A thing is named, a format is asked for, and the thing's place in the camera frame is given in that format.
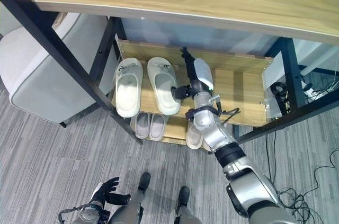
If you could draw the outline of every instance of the shoe rack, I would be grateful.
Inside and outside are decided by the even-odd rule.
[[[126,40],[119,40],[118,45],[123,59],[135,57],[143,66],[140,111],[160,114],[147,75],[147,61],[157,56],[167,59],[174,67],[178,86],[187,85],[189,80],[180,47]],[[266,124],[262,72],[273,61],[273,58],[197,50],[190,47],[188,51],[196,58],[203,59],[210,66],[215,85],[214,93],[220,94],[223,110],[240,108],[241,113],[232,117],[229,123],[255,127]],[[185,113],[191,108],[194,108],[192,98],[182,100],[179,112],[168,119],[162,142],[186,145]]]

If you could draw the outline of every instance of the gray slipper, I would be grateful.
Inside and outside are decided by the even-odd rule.
[[[144,139],[148,137],[151,114],[140,112],[135,118],[136,137]]]
[[[160,141],[165,133],[168,116],[154,114],[150,122],[149,138],[154,141]]]

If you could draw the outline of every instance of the robotic hand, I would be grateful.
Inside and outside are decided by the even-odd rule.
[[[172,96],[177,99],[193,98],[195,109],[189,110],[186,118],[194,122],[215,153],[229,180],[227,193],[235,210],[249,218],[251,224],[296,224],[279,206],[272,183],[222,125],[219,116],[227,112],[221,109],[220,96],[212,96],[213,80],[209,66],[202,59],[192,57],[186,48],[182,49],[182,57],[190,85],[172,87]]]
[[[105,183],[99,184],[94,191],[88,204],[81,205],[78,208],[65,209],[59,212],[59,222],[64,223],[63,213],[70,213],[80,210],[78,218],[72,224],[104,224],[107,222],[110,212],[104,210],[105,203],[115,205],[126,205],[131,195],[121,195],[112,193],[117,189],[119,177],[112,178]]]

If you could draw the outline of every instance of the gray carpet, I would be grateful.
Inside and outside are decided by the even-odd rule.
[[[315,186],[314,168],[328,165],[329,152],[339,147],[338,117],[334,109],[278,131],[278,189],[305,192]],[[131,193],[145,171],[152,179],[142,223],[173,223],[183,185],[191,189],[189,209],[203,223],[247,223],[228,199],[214,156],[159,142],[139,146],[96,105],[68,123],[63,129],[12,107],[0,81],[0,223],[57,223],[58,212],[88,202],[98,182],[120,176],[117,192]],[[265,139],[243,147],[268,175]],[[338,163],[339,154],[333,159]],[[307,201],[325,223],[338,223],[338,169],[317,175],[320,188]],[[66,223],[74,217],[65,216]]]

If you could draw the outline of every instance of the white cushioned chair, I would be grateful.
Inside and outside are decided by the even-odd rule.
[[[68,13],[56,32],[89,73],[106,26],[105,16]],[[113,87],[116,56],[108,58],[99,88]],[[0,41],[0,76],[19,109],[61,123],[95,101],[23,27]]]

